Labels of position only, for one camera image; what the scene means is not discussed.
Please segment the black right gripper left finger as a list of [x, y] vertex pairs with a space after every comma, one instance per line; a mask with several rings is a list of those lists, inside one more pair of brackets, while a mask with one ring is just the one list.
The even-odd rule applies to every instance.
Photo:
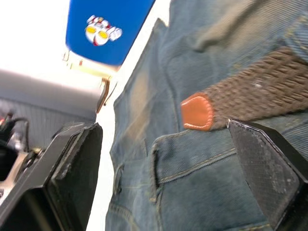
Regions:
[[3, 231], [84, 231], [98, 180], [103, 129], [62, 129], [36, 154], [0, 147]]

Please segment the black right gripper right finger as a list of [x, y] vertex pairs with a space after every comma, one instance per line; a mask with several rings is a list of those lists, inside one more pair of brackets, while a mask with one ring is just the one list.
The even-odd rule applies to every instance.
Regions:
[[245, 180], [275, 231], [308, 229], [308, 162], [276, 130], [231, 119], [227, 125]]

